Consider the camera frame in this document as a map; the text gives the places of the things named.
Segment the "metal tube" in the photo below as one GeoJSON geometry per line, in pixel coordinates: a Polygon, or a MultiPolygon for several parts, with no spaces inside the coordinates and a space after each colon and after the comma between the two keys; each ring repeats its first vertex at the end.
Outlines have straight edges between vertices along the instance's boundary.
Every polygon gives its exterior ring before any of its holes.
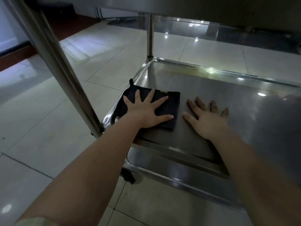
{"type": "Polygon", "coordinates": [[[91,133],[100,137],[104,131],[80,82],[53,34],[36,0],[4,0],[15,19],[28,35],[47,67],[88,125],[91,133]]]}
{"type": "Polygon", "coordinates": [[[146,30],[147,30],[147,58],[153,57],[153,25],[155,21],[154,14],[146,14],[146,30]]]}

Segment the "folded dark cloth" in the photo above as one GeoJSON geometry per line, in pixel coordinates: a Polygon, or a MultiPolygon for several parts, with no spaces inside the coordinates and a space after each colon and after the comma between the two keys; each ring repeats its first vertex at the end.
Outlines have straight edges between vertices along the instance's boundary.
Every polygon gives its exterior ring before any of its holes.
{"type": "MultiPolygon", "coordinates": [[[[140,90],[141,101],[144,101],[145,98],[147,97],[147,95],[149,94],[149,92],[151,91],[151,89],[149,89],[149,88],[144,88],[144,87],[134,85],[133,79],[130,79],[130,87],[124,91],[121,99],[117,103],[116,109],[113,114],[114,117],[116,117],[116,116],[122,117],[123,115],[126,114],[126,112],[128,111],[128,108],[123,101],[123,96],[124,95],[127,96],[128,99],[132,103],[134,103],[135,102],[135,93],[137,90],[140,90]]],[[[166,128],[166,129],[173,130],[175,128],[175,124],[177,121],[177,114],[178,114],[178,109],[179,109],[179,104],[180,104],[180,92],[170,92],[170,91],[165,92],[165,91],[155,90],[155,94],[153,96],[152,102],[154,102],[162,97],[165,97],[165,96],[168,96],[168,100],[166,102],[164,102],[162,105],[160,105],[155,110],[155,114],[157,116],[171,114],[175,118],[173,118],[170,121],[160,123],[157,126],[160,128],[166,128]]]]}

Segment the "person's left hand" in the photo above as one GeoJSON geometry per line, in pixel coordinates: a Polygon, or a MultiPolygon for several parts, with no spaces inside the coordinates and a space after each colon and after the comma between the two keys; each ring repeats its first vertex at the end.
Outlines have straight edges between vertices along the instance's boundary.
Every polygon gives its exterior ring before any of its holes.
{"type": "Polygon", "coordinates": [[[133,115],[140,122],[141,128],[150,128],[164,121],[174,118],[173,115],[156,116],[155,109],[162,105],[168,96],[151,103],[155,90],[152,89],[146,99],[141,102],[140,91],[135,93],[135,103],[132,103],[126,96],[123,96],[124,103],[128,107],[127,115],[133,115]]]}

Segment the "hand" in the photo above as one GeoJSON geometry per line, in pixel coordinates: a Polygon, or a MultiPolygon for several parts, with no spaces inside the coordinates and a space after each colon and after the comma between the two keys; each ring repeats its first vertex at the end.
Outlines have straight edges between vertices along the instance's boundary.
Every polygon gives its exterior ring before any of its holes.
{"type": "Polygon", "coordinates": [[[196,120],[186,112],[183,113],[183,117],[192,125],[194,130],[201,137],[212,141],[215,137],[222,134],[224,130],[228,130],[228,108],[225,108],[220,115],[214,100],[210,102],[210,111],[199,97],[196,97],[195,100],[198,106],[189,99],[187,100],[187,103],[192,111],[198,116],[198,119],[196,120]]]}
{"type": "Polygon", "coordinates": [[[152,89],[146,99],[141,102],[140,91],[137,90],[135,93],[135,103],[132,103],[126,96],[123,96],[124,103],[128,107],[126,114],[134,115],[135,119],[141,123],[141,128],[150,128],[174,118],[173,115],[155,115],[155,109],[162,105],[168,99],[168,96],[151,103],[154,93],[155,90],[152,89]]]}

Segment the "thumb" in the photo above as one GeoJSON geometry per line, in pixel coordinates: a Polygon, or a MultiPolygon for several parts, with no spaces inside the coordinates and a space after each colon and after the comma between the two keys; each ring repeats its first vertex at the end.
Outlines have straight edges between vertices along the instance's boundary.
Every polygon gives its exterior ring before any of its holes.
{"type": "Polygon", "coordinates": [[[187,120],[192,126],[197,122],[197,120],[191,116],[189,113],[184,112],[183,117],[185,120],[187,120]]]}
{"type": "Polygon", "coordinates": [[[165,122],[165,121],[169,121],[171,119],[173,119],[174,116],[173,115],[162,115],[162,116],[157,116],[157,119],[156,119],[156,123],[157,124],[160,124],[162,122],[165,122]]]}

